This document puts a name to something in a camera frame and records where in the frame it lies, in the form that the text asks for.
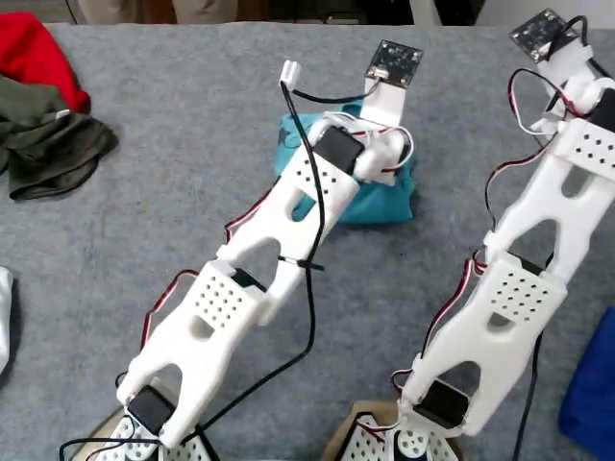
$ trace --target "white connector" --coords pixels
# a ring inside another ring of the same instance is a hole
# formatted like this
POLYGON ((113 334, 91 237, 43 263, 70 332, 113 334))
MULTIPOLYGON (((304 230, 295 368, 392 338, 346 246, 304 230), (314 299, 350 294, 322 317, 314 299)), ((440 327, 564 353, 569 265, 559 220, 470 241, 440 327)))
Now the white connector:
POLYGON ((289 91, 292 91, 297 86, 301 65, 296 61, 286 60, 280 74, 280 83, 284 82, 289 91))

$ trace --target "white cloth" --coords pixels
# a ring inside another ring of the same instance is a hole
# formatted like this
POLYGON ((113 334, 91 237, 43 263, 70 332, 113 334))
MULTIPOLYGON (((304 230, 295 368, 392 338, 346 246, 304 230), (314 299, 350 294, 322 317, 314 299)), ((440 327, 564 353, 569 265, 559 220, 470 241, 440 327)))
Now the white cloth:
POLYGON ((9 361, 9 319, 11 318, 12 274, 0 267, 0 373, 9 361))

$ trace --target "blue cloth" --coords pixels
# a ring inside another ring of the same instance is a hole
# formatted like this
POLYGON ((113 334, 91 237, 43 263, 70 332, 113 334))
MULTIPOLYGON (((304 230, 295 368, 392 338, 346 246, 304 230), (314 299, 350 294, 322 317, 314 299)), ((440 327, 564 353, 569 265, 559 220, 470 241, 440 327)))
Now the blue cloth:
MULTIPOLYGON (((340 111, 358 116, 360 104, 348 104, 340 111)), ((320 113, 302 113, 299 115, 301 123, 309 130, 320 113)), ((283 117, 280 123, 278 136, 278 151, 276 153, 275 174, 276 178, 288 164, 295 150, 301 145, 301 137, 295 128, 290 115, 283 117)), ((410 171, 413 167, 409 161, 397 173, 393 186, 378 182, 360 182, 360 189, 351 201, 350 205, 339 218, 340 223, 346 224, 385 224, 402 223, 412 219, 410 209, 410 196, 414 192, 415 185, 410 171)), ((304 198, 293 210, 293 219, 302 219, 313 206, 314 201, 304 198)))
POLYGON ((602 461, 615 459, 615 307, 604 313, 577 366, 559 430, 602 461))

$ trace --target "perforated plate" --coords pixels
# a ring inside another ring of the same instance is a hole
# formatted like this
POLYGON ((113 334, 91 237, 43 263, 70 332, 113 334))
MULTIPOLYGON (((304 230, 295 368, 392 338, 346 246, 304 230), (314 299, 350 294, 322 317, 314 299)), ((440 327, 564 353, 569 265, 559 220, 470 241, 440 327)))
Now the perforated plate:
MULTIPOLYGON (((135 424, 135 434, 132 438, 143 439, 153 438, 145 428, 141 427, 138 422, 133 420, 135 424)), ((133 427, 128 421, 128 418, 122 419, 119 425, 113 431, 111 438, 126 439, 131 436, 133 427)), ((114 447, 116 443, 107 443, 105 447, 114 447)), ((96 461, 146 461, 158 447, 154 444, 128 443, 121 447, 108 449, 100 452, 93 460, 96 461)), ((164 461, 211 461, 208 451, 201 442, 201 439, 194 437, 185 447, 177 447, 175 449, 164 448, 164 456, 162 453, 155 458, 164 461)))
MULTIPOLYGON (((365 425, 377 425, 371 415, 362 415, 357 420, 365 425)), ((339 461, 384 461, 384 443, 355 425, 353 435, 339 461)))
POLYGON ((490 308, 520 328, 542 328, 563 297, 565 288, 550 283, 506 258, 498 259, 484 276, 484 297, 490 308))
POLYGON ((446 441, 430 433, 430 446, 427 451, 428 461, 458 461, 457 455, 446 441))
POLYGON ((195 289, 186 296, 195 313, 214 330, 232 326, 241 312, 251 312, 264 300, 256 285, 243 287, 232 279, 229 276, 232 270, 224 261, 208 262, 199 285, 195 282, 195 289))
MULTIPOLYGON (((325 208, 340 214, 357 194, 358 184, 351 176, 324 158, 316 154, 314 154, 314 157, 320 175, 325 208)), ((308 194, 312 200, 317 199, 314 177, 311 173, 308 153, 305 148, 302 147, 297 150, 282 171, 282 176, 292 179, 295 185, 308 194)))
POLYGON ((579 118, 572 120, 554 153, 615 182, 615 133, 609 130, 579 118))

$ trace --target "red cloth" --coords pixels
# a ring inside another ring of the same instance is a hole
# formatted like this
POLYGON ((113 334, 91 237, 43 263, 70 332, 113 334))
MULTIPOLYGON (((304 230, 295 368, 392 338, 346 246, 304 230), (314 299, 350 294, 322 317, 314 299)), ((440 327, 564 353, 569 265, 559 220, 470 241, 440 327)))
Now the red cloth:
POLYGON ((33 14, 0 14, 0 74, 23 84, 57 86, 71 109, 88 110, 89 95, 79 89, 58 43, 33 14))

